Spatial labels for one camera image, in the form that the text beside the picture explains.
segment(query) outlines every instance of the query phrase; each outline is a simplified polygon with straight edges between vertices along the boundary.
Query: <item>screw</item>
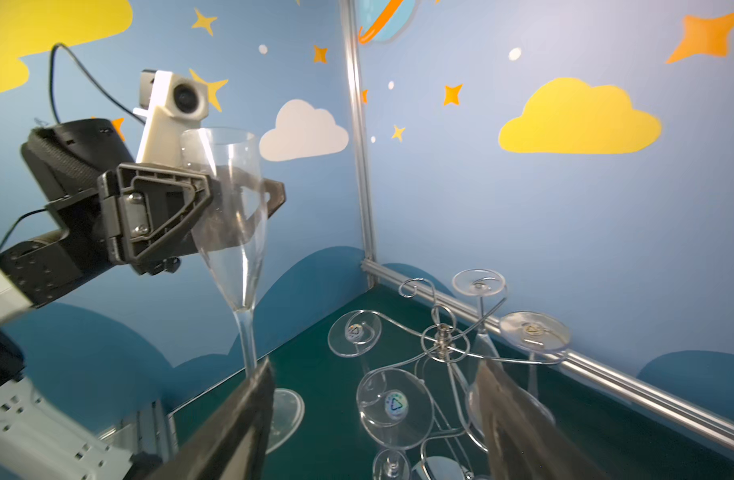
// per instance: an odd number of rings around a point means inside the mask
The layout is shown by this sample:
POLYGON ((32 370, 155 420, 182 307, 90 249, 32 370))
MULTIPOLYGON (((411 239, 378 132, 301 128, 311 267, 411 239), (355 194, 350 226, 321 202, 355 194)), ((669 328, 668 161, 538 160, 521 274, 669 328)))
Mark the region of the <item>screw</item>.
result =
POLYGON ((135 205, 141 204, 142 203, 142 193, 132 192, 131 194, 127 195, 127 201, 135 205))

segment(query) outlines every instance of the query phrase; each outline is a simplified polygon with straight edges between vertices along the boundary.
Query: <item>yellow cloud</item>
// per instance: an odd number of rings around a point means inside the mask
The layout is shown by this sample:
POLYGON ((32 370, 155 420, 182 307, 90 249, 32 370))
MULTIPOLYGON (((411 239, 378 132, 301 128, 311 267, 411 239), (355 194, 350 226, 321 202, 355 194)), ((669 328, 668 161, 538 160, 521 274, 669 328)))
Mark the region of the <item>yellow cloud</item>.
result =
POLYGON ((0 0, 0 93, 28 81, 20 58, 110 37, 132 24, 127 0, 0 0))
POLYGON ((501 129, 501 148, 517 153, 627 154, 660 136, 660 120, 634 110, 622 88, 592 88, 557 78, 527 101, 521 117, 501 129))

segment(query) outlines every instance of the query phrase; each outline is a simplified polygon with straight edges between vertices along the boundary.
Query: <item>dark green floor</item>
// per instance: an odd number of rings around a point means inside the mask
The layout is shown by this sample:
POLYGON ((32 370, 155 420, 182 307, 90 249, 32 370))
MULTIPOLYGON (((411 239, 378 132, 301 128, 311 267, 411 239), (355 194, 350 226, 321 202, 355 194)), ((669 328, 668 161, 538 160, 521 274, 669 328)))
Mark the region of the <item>dark green floor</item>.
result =
MULTIPOLYGON (((356 410, 355 390, 363 375, 362 361, 337 357, 327 347, 327 333, 334 321, 357 309, 378 310, 416 330, 431 321, 427 307, 379 286, 272 352, 277 386, 293 389, 303 397, 305 417, 295 435, 266 458, 264 478, 371 478, 372 460, 379 447, 362 429, 356 410)), ((518 356, 505 346, 498 345, 498 350, 503 356, 518 356)), ((383 322, 378 345, 364 357, 373 369, 418 353, 417 337, 383 322)), ((429 388, 438 396, 442 409, 451 412, 445 407, 451 401, 449 385, 435 385, 436 379, 446 381, 446 373, 434 373, 433 369, 443 368, 437 362, 429 362, 429 368, 429 388)), ((507 370, 526 384, 526 367, 507 366, 507 370)), ((181 445, 243 378, 243 374, 234 376, 175 414, 181 445)), ((613 478, 734 479, 731 460, 560 372, 540 368, 538 379, 541 401, 554 413, 557 426, 613 478)), ((463 442, 474 472, 486 473, 485 456, 468 439, 463 442)), ((442 441, 429 443, 431 454, 449 456, 445 449, 442 441)), ((416 463, 418 449, 408 451, 408 457, 416 463)))

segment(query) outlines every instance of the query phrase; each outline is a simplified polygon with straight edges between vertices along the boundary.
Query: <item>metal rail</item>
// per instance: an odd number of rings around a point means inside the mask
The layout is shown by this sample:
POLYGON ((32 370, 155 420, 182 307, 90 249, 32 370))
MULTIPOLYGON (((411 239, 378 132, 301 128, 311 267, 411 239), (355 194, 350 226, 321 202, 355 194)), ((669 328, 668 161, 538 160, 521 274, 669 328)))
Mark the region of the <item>metal rail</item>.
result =
MULTIPOLYGON (((340 21, 343 26, 345 64, 349 74, 349 100, 351 101, 352 140, 356 162, 356 182, 359 187, 359 210, 362 213, 362 244, 365 258, 375 259, 375 226, 372 223, 372 201, 369 186, 369 158, 367 157, 367 133, 362 111, 362 75, 359 72, 359 49, 356 29, 356 13, 353 0, 340 0, 340 21)), ((368 275, 369 288, 377 280, 368 275)))
MULTIPOLYGON (((409 280, 407 276, 403 276, 371 260, 362 261, 362 270, 393 286, 399 286, 402 282, 409 280)), ((420 282, 417 285, 417 296, 431 301, 433 298, 431 289, 420 282)), ((452 310, 458 318, 467 322, 478 320, 477 310, 474 306, 469 306, 444 293, 436 292, 436 298, 439 303, 452 310)), ((496 317, 488 318, 485 323, 487 330, 500 336, 501 331, 497 327, 496 317)), ((661 389, 605 366, 580 353, 569 350, 566 355, 567 359, 558 366, 560 370, 588 380, 618 398, 642 406, 671 422, 688 428, 712 442, 734 451, 734 422, 731 420, 670 395, 661 389)))

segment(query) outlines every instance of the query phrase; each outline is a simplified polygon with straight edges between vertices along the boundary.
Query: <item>black bracket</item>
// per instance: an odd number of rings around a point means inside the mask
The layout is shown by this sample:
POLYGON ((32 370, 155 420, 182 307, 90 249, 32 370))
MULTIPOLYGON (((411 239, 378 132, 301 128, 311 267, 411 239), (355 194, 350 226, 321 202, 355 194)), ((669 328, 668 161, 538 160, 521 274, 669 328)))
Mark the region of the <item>black bracket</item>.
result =
POLYGON ((97 181, 108 257, 138 274, 173 272, 197 248, 191 228, 213 200, 208 175, 152 164, 119 164, 97 181))

